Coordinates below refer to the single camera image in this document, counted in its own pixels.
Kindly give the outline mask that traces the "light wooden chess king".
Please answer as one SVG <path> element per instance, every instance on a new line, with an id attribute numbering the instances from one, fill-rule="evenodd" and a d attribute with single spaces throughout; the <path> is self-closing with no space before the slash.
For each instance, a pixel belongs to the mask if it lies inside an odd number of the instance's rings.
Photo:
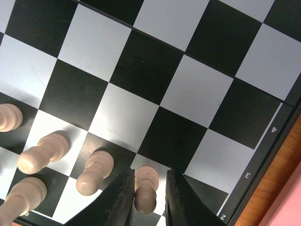
<path id="1" fill-rule="evenodd" d="M 26 177 L 15 184 L 0 206 L 0 224 L 11 226 L 19 216 L 37 208 L 47 195 L 46 185 L 38 178 Z"/>

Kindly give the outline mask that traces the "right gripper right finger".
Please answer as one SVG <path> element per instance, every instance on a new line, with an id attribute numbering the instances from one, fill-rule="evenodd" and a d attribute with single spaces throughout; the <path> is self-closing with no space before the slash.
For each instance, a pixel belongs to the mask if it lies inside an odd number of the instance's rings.
<path id="1" fill-rule="evenodd" d="M 184 175 L 170 169 L 166 173 L 167 226 L 224 226 L 198 197 Z"/>

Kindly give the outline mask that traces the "light wooden pawn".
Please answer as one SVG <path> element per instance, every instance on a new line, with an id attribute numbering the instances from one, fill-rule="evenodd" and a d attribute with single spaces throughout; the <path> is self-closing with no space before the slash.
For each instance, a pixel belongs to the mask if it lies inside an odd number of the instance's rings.
<path id="1" fill-rule="evenodd" d="M 0 105 L 0 131 L 8 132 L 17 129 L 23 122 L 21 110 L 13 104 Z"/>
<path id="2" fill-rule="evenodd" d="M 85 169 L 76 181 L 77 191 L 84 196 L 95 194 L 113 167 L 114 159 L 108 152 L 95 151 L 87 159 Z"/>
<path id="3" fill-rule="evenodd" d="M 30 147 L 19 155 L 17 167 L 22 173 L 35 174 L 50 162 L 62 159 L 69 149 L 69 142 L 63 135 L 50 133 L 42 137 L 36 146 Z"/>
<path id="4" fill-rule="evenodd" d="M 155 210 L 158 186 L 158 173 L 153 167 L 141 166 L 135 171 L 134 204 L 138 212 L 149 215 Z"/>

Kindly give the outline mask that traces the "black white chessboard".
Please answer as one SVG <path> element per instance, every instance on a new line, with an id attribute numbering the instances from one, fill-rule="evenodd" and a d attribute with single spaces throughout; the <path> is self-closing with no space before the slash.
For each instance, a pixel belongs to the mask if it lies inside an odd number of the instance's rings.
<path id="1" fill-rule="evenodd" d="M 62 226 L 96 195 L 76 189 L 88 157 L 153 167 L 165 225 L 166 172 L 235 224 L 301 113 L 298 0 L 3 0 L 0 101 L 22 125 L 0 135 L 0 199 L 25 174 L 19 155 L 57 132 L 69 152 L 35 177 L 45 200 L 21 220 Z"/>

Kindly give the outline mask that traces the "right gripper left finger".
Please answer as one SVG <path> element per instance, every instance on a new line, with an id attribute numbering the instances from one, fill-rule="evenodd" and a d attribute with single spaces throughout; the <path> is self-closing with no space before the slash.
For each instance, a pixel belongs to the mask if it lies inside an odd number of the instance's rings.
<path id="1" fill-rule="evenodd" d="M 135 193 L 135 171 L 124 168 L 102 193 L 66 226 L 131 226 Z"/>

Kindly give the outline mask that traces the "pink tray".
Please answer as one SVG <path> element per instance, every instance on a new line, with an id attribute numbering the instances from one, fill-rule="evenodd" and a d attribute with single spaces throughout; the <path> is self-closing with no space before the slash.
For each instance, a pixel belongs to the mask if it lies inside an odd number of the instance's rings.
<path id="1" fill-rule="evenodd" d="M 261 226 L 299 226 L 301 224 L 301 169 L 291 175 L 259 223 Z"/>

